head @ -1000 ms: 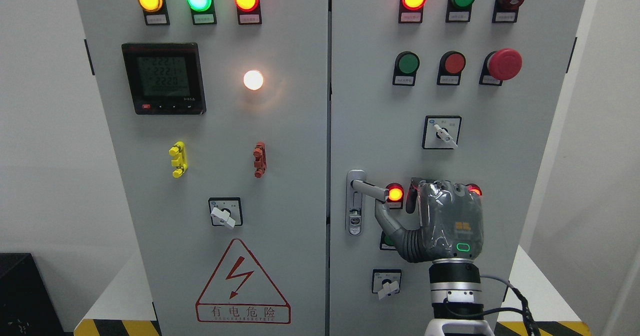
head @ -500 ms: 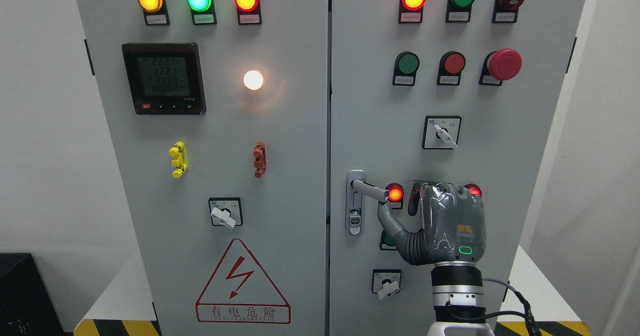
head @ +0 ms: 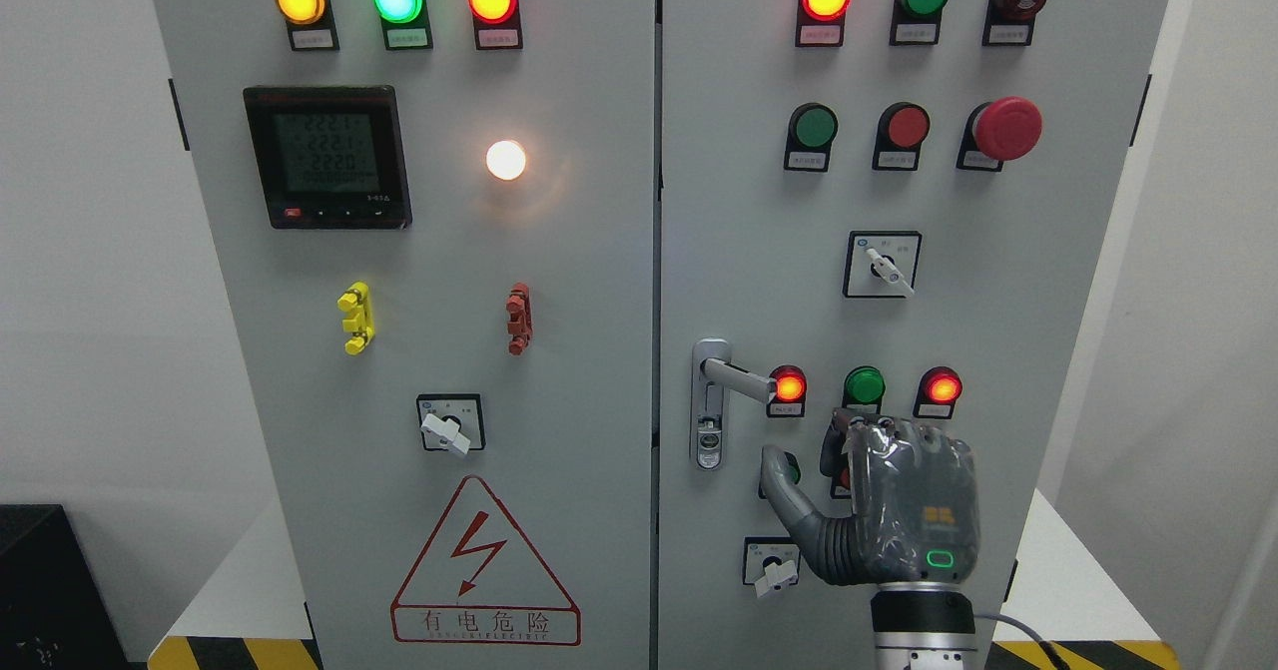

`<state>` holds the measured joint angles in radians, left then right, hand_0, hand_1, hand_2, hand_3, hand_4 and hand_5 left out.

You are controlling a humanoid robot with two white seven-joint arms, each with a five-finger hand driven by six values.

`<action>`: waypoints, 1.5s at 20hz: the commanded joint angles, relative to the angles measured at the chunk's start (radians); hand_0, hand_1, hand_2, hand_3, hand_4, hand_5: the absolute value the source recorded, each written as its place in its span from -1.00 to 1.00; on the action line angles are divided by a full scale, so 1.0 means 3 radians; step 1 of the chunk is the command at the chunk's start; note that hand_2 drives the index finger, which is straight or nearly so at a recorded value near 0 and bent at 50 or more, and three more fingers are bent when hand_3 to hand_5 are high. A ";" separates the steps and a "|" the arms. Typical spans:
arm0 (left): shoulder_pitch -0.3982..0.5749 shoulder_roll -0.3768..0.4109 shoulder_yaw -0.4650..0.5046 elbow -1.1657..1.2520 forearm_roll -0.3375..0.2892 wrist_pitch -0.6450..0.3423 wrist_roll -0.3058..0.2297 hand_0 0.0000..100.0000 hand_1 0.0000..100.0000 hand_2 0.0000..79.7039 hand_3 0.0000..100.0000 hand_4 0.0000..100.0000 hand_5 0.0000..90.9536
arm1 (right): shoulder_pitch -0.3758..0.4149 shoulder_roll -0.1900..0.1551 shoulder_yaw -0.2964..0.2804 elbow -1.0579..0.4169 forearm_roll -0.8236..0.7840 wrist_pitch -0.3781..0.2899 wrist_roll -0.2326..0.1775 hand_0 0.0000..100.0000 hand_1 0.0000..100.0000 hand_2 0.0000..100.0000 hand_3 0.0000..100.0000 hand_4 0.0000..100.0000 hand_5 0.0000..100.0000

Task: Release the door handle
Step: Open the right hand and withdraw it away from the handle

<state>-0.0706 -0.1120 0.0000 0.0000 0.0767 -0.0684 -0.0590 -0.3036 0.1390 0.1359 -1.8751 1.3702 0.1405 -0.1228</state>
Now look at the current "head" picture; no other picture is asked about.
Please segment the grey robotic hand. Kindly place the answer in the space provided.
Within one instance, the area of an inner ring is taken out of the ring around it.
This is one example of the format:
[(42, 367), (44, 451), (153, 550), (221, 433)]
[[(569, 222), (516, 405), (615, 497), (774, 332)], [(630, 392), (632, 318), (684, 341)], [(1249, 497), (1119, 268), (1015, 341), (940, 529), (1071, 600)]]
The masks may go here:
[(819, 469), (851, 483), (852, 514), (828, 518), (791, 479), (782, 448), (760, 453), (760, 485), (809, 569), (831, 586), (964, 583), (976, 565), (975, 456), (930, 425), (837, 407)]

